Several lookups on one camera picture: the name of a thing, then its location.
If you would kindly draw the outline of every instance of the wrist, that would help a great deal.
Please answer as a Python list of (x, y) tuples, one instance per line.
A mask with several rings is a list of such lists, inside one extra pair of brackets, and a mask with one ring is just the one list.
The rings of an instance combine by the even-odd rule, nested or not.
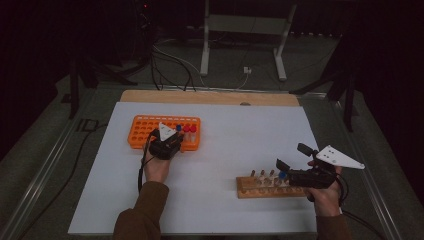
[(339, 207), (322, 207), (315, 205), (315, 214), (318, 217), (337, 217), (341, 212)]
[(158, 182), (158, 183), (164, 184), (165, 183), (165, 180), (164, 179), (160, 179), (160, 178), (149, 178), (149, 179), (146, 179), (146, 182)]

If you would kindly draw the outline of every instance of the white table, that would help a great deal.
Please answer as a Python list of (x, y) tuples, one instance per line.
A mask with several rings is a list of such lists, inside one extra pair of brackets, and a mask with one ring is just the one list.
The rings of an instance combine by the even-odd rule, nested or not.
[(69, 228), (70, 234), (111, 234), (118, 214), (134, 206), (141, 150), (127, 136), (135, 115), (197, 116), (199, 149), (177, 153), (167, 179), (164, 235), (315, 232), (306, 198), (238, 199), (236, 176), (275, 169), (282, 159), (307, 169), (299, 142), (316, 148), (302, 107), (118, 102)]

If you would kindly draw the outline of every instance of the brown sleeve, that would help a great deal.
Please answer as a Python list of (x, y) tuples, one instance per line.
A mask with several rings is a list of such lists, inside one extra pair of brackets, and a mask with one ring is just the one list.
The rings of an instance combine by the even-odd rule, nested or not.
[(350, 240), (349, 228), (345, 217), (340, 214), (336, 217), (316, 217), (319, 240)]
[(113, 239), (160, 239), (159, 219), (169, 189), (162, 183), (146, 182), (133, 209), (121, 212), (115, 223)]

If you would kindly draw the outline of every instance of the black cable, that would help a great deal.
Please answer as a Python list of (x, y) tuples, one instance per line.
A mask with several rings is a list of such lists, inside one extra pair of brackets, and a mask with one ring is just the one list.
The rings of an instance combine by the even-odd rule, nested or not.
[[(253, 24), (252, 24), (252, 27), (250, 28), (250, 32), (249, 33), (252, 33), (253, 28), (255, 27), (255, 24), (256, 24), (256, 17), (255, 17), (255, 20), (253, 21)], [(243, 55), (243, 57), (242, 57), (242, 59), (240, 61), (240, 64), (238, 65), (238, 67), (236, 69), (240, 69), (240, 67), (243, 65), (243, 62), (246, 59), (247, 53), (250, 51), (250, 49), (251, 49), (252, 46), (253, 46), (253, 43), (249, 44), (249, 46), (247, 47), (246, 51), (244, 52), (244, 55)]]
[(157, 65), (157, 63), (156, 63), (156, 58), (154, 57), (154, 55), (152, 54), (152, 60), (153, 60), (153, 64), (154, 64), (154, 66), (153, 66), (153, 69), (154, 70), (156, 70), (156, 72), (157, 73), (159, 73), (159, 84), (161, 85), (161, 90), (163, 89), (163, 82), (162, 82), (162, 77), (164, 77), (165, 78), (165, 80), (167, 80), (167, 78), (162, 74), (162, 72), (161, 71), (159, 71), (159, 69), (158, 69), (158, 65)]
[(156, 80), (155, 80), (153, 53), (150, 54), (150, 72), (152, 74), (152, 81), (153, 81), (153, 84), (155, 84), (156, 89), (159, 90), (159, 91), (162, 90), (162, 89), (159, 88), (159, 86), (158, 86), (158, 84), (156, 83)]
[(186, 91), (187, 90), (187, 86), (188, 86), (188, 84), (190, 84), (191, 83), (191, 85), (192, 85), (192, 87), (193, 87), (193, 90), (194, 91), (196, 91), (196, 88), (194, 87), (194, 82), (193, 82), (193, 76), (191, 75), (191, 72), (190, 72), (190, 70), (187, 68), (187, 66), (179, 59), (179, 58), (177, 58), (177, 57), (174, 57), (174, 56), (172, 56), (172, 55), (169, 55), (169, 54), (166, 54), (166, 53), (163, 53), (163, 52), (161, 52), (161, 51), (155, 51), (155, 50), (153, 50), (153, 52), (154, 53), (157, 53), (157, 54), (161, 54), (161, 55), (164, 55), (164, 56), (166, 56), (166, 57), (168, 57), (168, 58), (171, 58), (171, 59), (173, 59), (174, 61), (172, 61), (172, 60), (168, 60), (168, 59), (164, 59), (164, 58), (160, 58), (160, 57), (157, 57), (157, 56), (155, 56), (156, 58), (159, 58), (159, 59), (162, 59), (162, 60), (165, 60), (165, 61), (169, 61), (169, 62), (173, 62), (173, 63), (176, 63), (176, 64), (179, 64), (180, 66), (182, 66), (183, 68), (184, 68), (184, 70), (187, 72), (187, 75), (188, 75), (188, 80), (187, 80), (187, 82), (185, 83), (185, 86), (184, 86), (184, 89), (182, 89), (183, 91)]
[(34, 218), (34, 220), (29, 224), (29, 226), (21, 233), (21, 235), (18, 238), (19, 240), (21, 240), (21, 239), (23, 239), (25, 237), (25, 235), (28, 233), (28, 231), (34, 226), (34, 224), (47, 211), (47, 209), (49, 209), (49, 207), (57, 200), (57, 198), (60, 196), (60, 194), (63, 192), (63, 190), (65, 190), (65, 188), (68, 186), (68, 183), (71, 181), (71, 179), (74, 176), (75, 171), (77, 169), (79, 158), (80, 158), (81, 152), (82, 152), (82, 148), (84, 147), (84, 144), (87, 141), (87, 139), (90, 136), (90, 134), (94, 133), (99, 128), (106, 127), (106, 126), (107, 126), (107, 124), (100, 125), (100, 126), (96, 127), (94, 130), (88, 132), (87, 135), (85, 135), (85, 137), (84, 137), (84, 139), (83, 139), (83, 141), (82, 141), (82, 143), (81, 143), (81, 145), (79, 147), (77, 156), (75, 158), (74, 166), (72, 168), (71, 174), (69, 175), (68, 179), (65, 181), (65, 183), (63, 184), (63, 186), (60, 188), (59, 192), (56, 193), (56, 195), (50, 200), (50, 202), (44, 207), (44, 209)]
[(143, 158), (141, 159), (141, 167), (140, 170), (138, 171), (138, 191), (140, 192), (141, 187), (143, 186), (143, 173), (144, 173), (144, 166), (146, 166), (146, 164), (152, 160), (154, 158), (149, 159), (146, 162), (146, 155), (147, 155), (147, 151), (149, 151), (149, 146), (150, 146), (150, 138), (152, 138), (153, 132), (155, 130), (151, 131), (149, 133), (149, 136), (147, 137), (146, 143), (144, 144), (144, 149), (143, 149)]
[[(161, 59), (161, 60), (164, 60), (164, 61), (169, 61), (169, 62), (173, 62), (173, 63), (176, 63), (176, 62), (174, 62), (174, 61), (171, 61), (171, 60), (169, 60), (169, 59), (165, 59), (165, 58), (161, 58), (161, 57), (158, 57), (158, 56), (154, 56), (154, 58), (158, 58), (158, 59)], [(188, 83), (191, 81), (190, 79), (191, 79), (191, 76), (189, 77), (189, 80), (186, 82), (186, 84), (185, 84), (185, 87), (184, 88), (181, 88), (180, 86), (178, 86), (178, 84), (176, 84), (176, 83), (174, 83), (174, 82), (172, 82), (171, 80), (169, 80), (167, 77), (165, 77), (165, 75), (163, 75), (162, 73), (161, 73), (161, 71), (157, 68), (157, 66), (155, 67), (155, 70), (160, 74), (160, 76), (161, 77), (163, 77), (167, 82), (169, 82), (169, 83), (171, 83), (172, 85), (174, 85), (175, 87), (177, 87), (177, 88), (179, 88), (179, 89), (181, 89), (181, 90), (183, 90), (183, 91), (185, 91), (186, 90), (186, 88), (187, 88), (187, 85), (188, 85)]]
[(344, 215), (346, 215), (347, 217), (351, 218), (352, 220), (355, 220), (356, 222), (362, 224), (363, 226), (365, 226), (366, 228), (368, 228), (369, 230), (371, 230), (373, 233), (375, 233), (380, 239), (382, 240), (386, 240), (386, 237), (381, 234), (377, 229), (375, 229), (371, 224), (369, 224), (368, 222), (366, 222), (365, 220), (363, 220), (362, 218), (352, 214), (351, 212), (348, 212), (344, 209), (342, 209), (342, 212)]
[(339, 196), (339, 206), (341, 206), (342, 204), (343, 204), (343, 196), (344, 196), (344, 187), (343, 187), (343, 184), (340, 182), (340, 179), (338, 179), (337, 177), (336, 177), (336, 182), (339, 184), (339, 187), (340, 187), (340, 196)]
[(296, 72), (299, 72), (299, 71), (302, 71), (302, 70), (305, 70), (305, 69), (307, 69), (307, 68), (310, 68), (310, 67), (312, 67), (312, 66), (314, 66), (314, 65), (317, 65), (317, 64), (319, 64), (319, 63), (321, 63), (322, 62), (322, 60), (324, 60), (326, 57), (328, 57), (333, 51), (334, 51), (334, 49), (336, 49), (336, 47), (333, 47), (327, 54), (325, 54), (323, 57), (321, 57), (318, 61), (316, 61), (316, 62), (314, 62), (314, 63), (312, 63), (312, 64), (309, 64), (309, 65), (306, 65), (306, 66), (304, 66), (304, 67), (301, 67), (301, 68), (299, 68), (299, 69), (296, 69), (296, 70), (294, 70), (293, 72), (291, 72), (291, 73), (289, 73), (289, 74), (287, 74), (287, 79), (289, 79), (294, 73), (296, 73)]
[(349, 184), (347, 184), (346, 179), (341, 174), (337, 173), (337, 175), (340, 177), (340, 179), (342, 180), (342, 182), (345, 185), (345, 193), (344, 193), (344, 195), (340, 196), (340, 206), (341, 206), (344, 203), (344, 201), (346, 200), (347, 196), (349, 195)]

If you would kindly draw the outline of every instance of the metal stand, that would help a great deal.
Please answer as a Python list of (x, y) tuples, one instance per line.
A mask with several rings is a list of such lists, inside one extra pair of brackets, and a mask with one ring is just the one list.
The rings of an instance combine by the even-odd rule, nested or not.
[(205, 23), (203, 38), (202, 62), (200, 65), (200, 74), (208, 75), (209, 67), (209, 31), (242, 32), (242, 33), (260, 33), (281, 35), (281, 42), (277, 48), (274, 48), (273, 55), (277, 67), (278, 79), (287, 80), (284, 70), (281, 54), (290, 31), (291, 23), (296, 5), (293, 4), (287, 18), (260, 18), (244, 16), (216, 15), (209, 13), (209, 0), (205, 0)]
[(345, 108), (343, 121), (347, 129), (352, 132), (352, 111), (353, 97), (355, 90), (355, 74), (346, 71), (337, 71), (327, 77), (321, 77), (319, 80), (294, 91), (289, 91), (290, 94), (303, 95), (327, 82), (334, 81), (330, 90), (327, 93), (327, 98), (330, 101), (339, 101), (343, 93), (346, 91)]

